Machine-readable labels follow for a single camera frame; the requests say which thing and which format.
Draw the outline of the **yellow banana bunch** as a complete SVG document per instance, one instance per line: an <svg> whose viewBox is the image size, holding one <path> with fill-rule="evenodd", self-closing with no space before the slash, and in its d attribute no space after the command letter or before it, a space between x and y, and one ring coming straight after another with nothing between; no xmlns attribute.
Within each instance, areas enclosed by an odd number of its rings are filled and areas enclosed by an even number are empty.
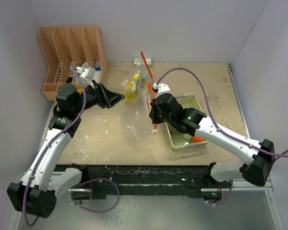
<svg viewBox="0 0 288 230"><path fill-rule="evenodd" d="M139 78L140 74L136 73L126 78L123 82L125 99L129 102L134 101L138 93L136 84Z"/></svg>

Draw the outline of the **clear zip bag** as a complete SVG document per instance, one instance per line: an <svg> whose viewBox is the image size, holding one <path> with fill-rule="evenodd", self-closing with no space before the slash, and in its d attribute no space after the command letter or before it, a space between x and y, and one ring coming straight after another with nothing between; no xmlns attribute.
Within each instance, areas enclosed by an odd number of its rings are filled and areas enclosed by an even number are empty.
<svg viewBox="0 0 288 230"><path fill-rule="evenodd" d="M143 51L140 52L140 57L134 59L133 71L122 82L126 101L135 102L145 87L154 80L151 64L151 58L146 58Z"/></svg>
<svg viewBox="0 0 288 230"><path fill-rule="evenodd" d="M135 95L126 95L121 122L130 141L143 141L157 133L157 125L149 117L150 102L154 98L150 83L144 84Z"/></svg>

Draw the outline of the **green cucumber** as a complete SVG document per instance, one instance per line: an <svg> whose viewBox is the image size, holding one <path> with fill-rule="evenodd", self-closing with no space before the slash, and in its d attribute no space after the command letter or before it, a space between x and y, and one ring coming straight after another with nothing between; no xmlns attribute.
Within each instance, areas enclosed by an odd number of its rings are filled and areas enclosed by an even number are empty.
<svg viewBox="0 0 288 230"><path fill-rule="evenodd" d="M144 88L144 86L147 84L147 81L144 77L140 77L136 86L137 86L137 91L140 91L141 89Z"/></svg>

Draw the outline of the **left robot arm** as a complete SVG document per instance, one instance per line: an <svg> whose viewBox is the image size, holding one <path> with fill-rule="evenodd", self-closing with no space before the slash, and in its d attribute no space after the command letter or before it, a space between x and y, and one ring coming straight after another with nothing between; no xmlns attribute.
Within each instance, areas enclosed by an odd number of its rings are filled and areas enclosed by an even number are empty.
<svg viewBox="0 0 288 230"><path fill-rule="evenodd" d="M7 188L15 210L46 219L67 190L88 185L88 168L83 165L72 164L57 179L52 180L51 176L76 133L84 110L95 105L110 109L124 98L124 95L107 89L102 83L94 82L83 92L78 92L71 83L59 87L57 104L39 153L21 180L10 183Z"/></svg>

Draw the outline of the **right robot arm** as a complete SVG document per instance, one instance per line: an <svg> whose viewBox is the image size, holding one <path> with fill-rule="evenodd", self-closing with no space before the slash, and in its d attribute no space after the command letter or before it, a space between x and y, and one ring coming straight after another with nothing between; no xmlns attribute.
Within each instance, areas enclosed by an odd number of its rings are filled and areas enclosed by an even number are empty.
<svg viewBox="0 0 288 230"><path fill-rule="evenodd" d="M255 186L266 184L275 162L272 141L246 138L214 124L205 113L195 108L183 108L170 93L152 99L150 105L149 117L153 124L166 123L180 133L203 138L239 159L238 162L209 164L204 175L204 183L208 187L241 178Z"/></svg>

